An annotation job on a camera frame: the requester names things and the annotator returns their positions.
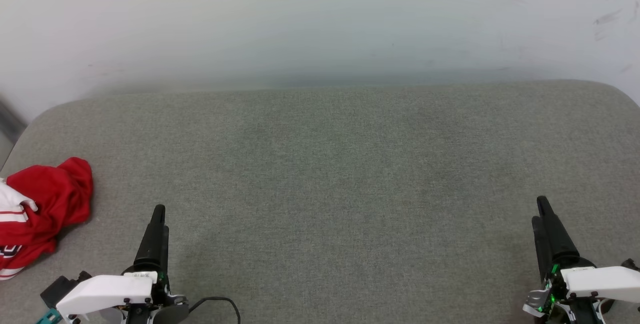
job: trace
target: white wall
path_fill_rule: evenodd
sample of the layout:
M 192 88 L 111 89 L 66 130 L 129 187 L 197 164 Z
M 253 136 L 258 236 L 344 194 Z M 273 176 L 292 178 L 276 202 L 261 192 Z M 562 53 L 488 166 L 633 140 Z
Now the white wall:
M 26 121 L 156 89 L 579 78 L 640 102 L 639 0 L 0 0 Z

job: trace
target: robotic arm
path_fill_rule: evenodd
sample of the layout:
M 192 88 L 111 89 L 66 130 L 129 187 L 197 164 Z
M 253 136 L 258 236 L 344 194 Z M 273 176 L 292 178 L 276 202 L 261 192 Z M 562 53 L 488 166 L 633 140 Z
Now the robotic arm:
M 189 308 L 185 296 L 171 294 L 164 209 L 155 207 L 133 265 L 121 275 L 91 276 L 83 271 L 77 280 L 60 276 L 40 294 L 50 310 L 37 324 L 80 324 L 78 315 L 86 318 L 96 311 L 114 324 L 178 324 L 207 300 L 229 301 L 240 324 L 238 307 L 228 297 L 205 297 Z
M 531 219 L 542 289 L 532 290 L 522 309 L 538 323 L 605 324 L 615 300 L 640 303 L 640 269 L 628 259 L 620 266 L 596 267 L 580 256 L 544 196 Z

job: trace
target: white stripe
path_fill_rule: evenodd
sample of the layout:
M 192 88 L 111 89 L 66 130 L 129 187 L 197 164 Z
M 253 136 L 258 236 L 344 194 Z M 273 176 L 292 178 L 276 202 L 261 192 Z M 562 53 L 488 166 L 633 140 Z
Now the white stripe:
M 0 223 L 6 223 L 8 221 L 15 221 L 17 223 L 26 223 L 27 222 L 27 214 L 0 214 Z
M 14 276 L 20 273 L 20 270 L 24 269 L 23 267 L 19 269 L 0 269 L 0 280 L 8 280 L 13 278 Z

